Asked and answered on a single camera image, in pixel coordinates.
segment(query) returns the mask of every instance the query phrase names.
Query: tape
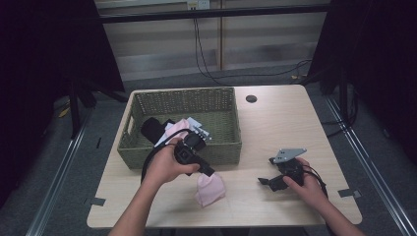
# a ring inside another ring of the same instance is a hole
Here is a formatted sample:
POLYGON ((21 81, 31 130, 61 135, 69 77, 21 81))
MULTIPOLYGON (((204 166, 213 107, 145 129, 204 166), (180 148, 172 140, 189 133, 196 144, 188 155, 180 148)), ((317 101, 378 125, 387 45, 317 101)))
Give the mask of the tape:
POLYGON ((353 196, 353 198, 357 199, 362 197, 361 193, 357 190, 345 189, 338 191, 341 198, 353 196))
POLYGON ((105 199, 99 199, 99 198, 92 198, 92 199, 85 199, 84 200, 84 205, 88 206, 88 207, 91 206, 91 205, 103 207, 104 203, 105 203, 105 199))
POLYGON ((101 143, 101 137, 98 139, 97 145, 95 146, 95 148, 100 148, 100 143, 101 143))

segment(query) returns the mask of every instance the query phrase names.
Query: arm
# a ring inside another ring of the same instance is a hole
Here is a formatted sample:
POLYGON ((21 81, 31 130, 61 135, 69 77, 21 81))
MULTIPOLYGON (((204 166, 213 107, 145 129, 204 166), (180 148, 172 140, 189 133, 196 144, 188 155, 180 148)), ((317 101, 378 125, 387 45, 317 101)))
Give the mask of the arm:
MULTIPOLYGON (((305 170, 309 170, 309 163, 297 158, 305 170)), ((317 179, 310 174, 304 174, 304 186, 299 186, 291 178, 284 176, 283 180, 307 205, 315 209, 326 221, 331 230, 339 236, 362 236, 365 235, 359 228, 352 224, 325 196, 317 179)))
POLYGON ((150 206, 159 188, 180 174, 193 173, 200 168, 198 164, 182 165, 175 160, 174 149, 179 140, 173 139, 170 145, 154 156, 141 187, 109 235, 144 235, 150 206))

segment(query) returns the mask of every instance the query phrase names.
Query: metal rail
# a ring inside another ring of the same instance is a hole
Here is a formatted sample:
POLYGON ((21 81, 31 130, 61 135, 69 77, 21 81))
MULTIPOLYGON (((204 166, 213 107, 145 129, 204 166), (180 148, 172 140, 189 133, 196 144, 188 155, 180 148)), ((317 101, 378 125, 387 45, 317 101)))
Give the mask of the metal rail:
MULTIPOLYGON (((337 120, 342 120, 340 114, 340 109, 333 98, 327 98, 328 106, 333 113, 334 117, 337 120)), ((383 200, 384 204, 387 207, 387 210, 391 214, 393 220, 401 231, 402 235, 406 236, 416 236, 417 231, 413 226, 410 218, 402 207, 401 203, 394 195, 392 190, 387 185, 384 177, 381 175, 378 168, 375 166, 370 155, 366 152, 362 143, 359 141, 359 138, 356 136, 352 128, 348 127, 344 122, 339 123, 340 128, 344 131, 347 141, 352 146, 353 150, 356 153, 359 161, 362 164, 365 172, 373 183, 375 189, 383 200)))
POLYGON ((36 215, 33 221, 30 224, 30 228, 27 232, 27 236, 40 236, 43 233, 43 230, 46 227, 46 223, 48 222, 49 216, 55 207, 55 203, 58 199, 59 193, 64 185, 65 179, 67 177, 68 171, 71 167, 71 163, 73 162, 74 156, 80 146, 80 143, 83 139, 84 132, 86 129, 86 123, 89 120, 91 114, 91 109, 89 109, 87 117, 83 122, 83 125, 79 131, 79 133, 75 136, 73 140, 71 140, 67 152, 62 159, 61 165, 59 166, 58 171, 55 174, 55 177, 49 187, 48 192, 46 193, 45 198, 39 209, 36 212, 36 215))
POLYGON ((123 14, 108 15, 98 18, 81 18, 63 20, 57 24, 85 25, 85 24, 114 24, 130 22, 150 22, 166 21, 181 19, 199 19, 199 18, 220 18, 220 17, 243 17, 243 16, 261 16, 261 15, 278 15, 278 14, 298 14, 298 13, 319 13, 341 10, 346 8, 360 7, 358 4, 315 4, 315 5, 296 5, 296 6, 279 6, 279 7, 261 7, 261 8, 233 8, 233 9, 212 9, 197 11, 176 11, 162 13, 146 14, 123 14))

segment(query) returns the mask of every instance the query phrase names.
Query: dark hole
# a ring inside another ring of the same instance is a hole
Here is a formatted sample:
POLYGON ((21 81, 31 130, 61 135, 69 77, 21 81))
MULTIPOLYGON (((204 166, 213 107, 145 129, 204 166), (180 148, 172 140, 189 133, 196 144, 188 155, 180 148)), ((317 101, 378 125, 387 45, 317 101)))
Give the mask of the dark hole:
POLYGON ((246 100, 247 100, 248 102, 254 103, 254 102, 256 102, 256 101, 258 100, 258 98, 257 98, 257 97, 255 97, 254 95, 247 95, 247 96, 246 96, 246 100))

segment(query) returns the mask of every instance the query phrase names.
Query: wall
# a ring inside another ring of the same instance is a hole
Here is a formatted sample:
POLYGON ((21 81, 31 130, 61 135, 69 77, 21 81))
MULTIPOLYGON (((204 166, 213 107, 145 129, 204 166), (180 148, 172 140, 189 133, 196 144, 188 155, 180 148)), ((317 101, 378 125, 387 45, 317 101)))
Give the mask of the wall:
MULTIPOLYGON (((184 0, 96 0, 100 15, 187 10, 184 0)), ((328 0, 211 0, 210 7, 247 8, 328 3, 328 0)), ((296 64, 313 57, 326 13, 198 19, 210 71, 296 64)), ((104 26, 122 80, 198 73, 193 20, 104 26)), ((198 52, 200 65, 204 64, 198 52)))

